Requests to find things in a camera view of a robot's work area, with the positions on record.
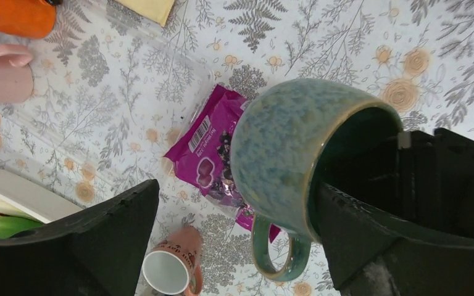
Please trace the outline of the green ceramic mug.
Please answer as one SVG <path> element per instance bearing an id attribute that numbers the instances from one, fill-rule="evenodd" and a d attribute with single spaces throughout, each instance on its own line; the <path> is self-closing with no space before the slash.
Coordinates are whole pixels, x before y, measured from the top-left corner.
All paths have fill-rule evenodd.
<path id="1" fill-rule="evenodd" d="M 287 282 L 320 242 L 315 196 L 328 170 L 403 130 L 398 112 L 352 86 L 315 78 L 277 84 L 254 99 L 236 125 L 230 165 L 254 210 L 251 248 L 257 270 Z"/>

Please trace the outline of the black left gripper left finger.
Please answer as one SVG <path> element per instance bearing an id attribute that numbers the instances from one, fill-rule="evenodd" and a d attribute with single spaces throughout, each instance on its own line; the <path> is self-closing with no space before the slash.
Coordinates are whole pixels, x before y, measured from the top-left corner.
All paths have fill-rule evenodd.
<path id="1" fill-rule="evenodd" d="M 0 239 L 0 295 L 134 295 L 158 205 L 159 183 L 149 179 Z"/>

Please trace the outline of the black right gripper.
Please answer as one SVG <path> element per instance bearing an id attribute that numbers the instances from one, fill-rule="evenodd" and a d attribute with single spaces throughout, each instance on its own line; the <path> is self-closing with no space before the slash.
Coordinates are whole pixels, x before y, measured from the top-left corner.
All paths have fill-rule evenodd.
<path id="1" fill-rule="evenodd" d="M 474 140 L 403 131 L 326 167 L 329 184 L 386 213 L 474 239 Z"/>

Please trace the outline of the pink plastic cup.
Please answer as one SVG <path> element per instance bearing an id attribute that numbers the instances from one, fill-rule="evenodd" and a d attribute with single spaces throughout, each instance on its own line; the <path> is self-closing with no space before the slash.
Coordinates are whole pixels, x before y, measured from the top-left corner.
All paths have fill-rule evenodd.
<path id="1" fill-rule="evenodd" d="M 19 44 L 0 44 L 0 104 L 18 104 L 33 92 L 32 53 Z"/>

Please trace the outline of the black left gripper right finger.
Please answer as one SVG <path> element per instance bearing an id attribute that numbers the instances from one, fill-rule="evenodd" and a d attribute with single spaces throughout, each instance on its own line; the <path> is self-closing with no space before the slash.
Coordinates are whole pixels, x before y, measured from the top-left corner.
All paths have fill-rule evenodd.
<path id="1" fill-rule="evenodd" d="M 325 183 L 315 203 L 342 295 L 474 295 L 474 239 L 403 220 Z"/>

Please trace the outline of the small pink cup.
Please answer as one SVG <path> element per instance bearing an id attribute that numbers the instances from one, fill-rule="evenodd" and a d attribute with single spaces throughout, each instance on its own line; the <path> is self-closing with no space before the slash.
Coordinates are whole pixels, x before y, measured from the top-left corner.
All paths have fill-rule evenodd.
<path id="1" fill-rule="evenodd" d="M 166 295 L 200 295 L 202 237 L 185 226 L 159 242 L 144 258 L 141 271 L 147 283 Z"/>

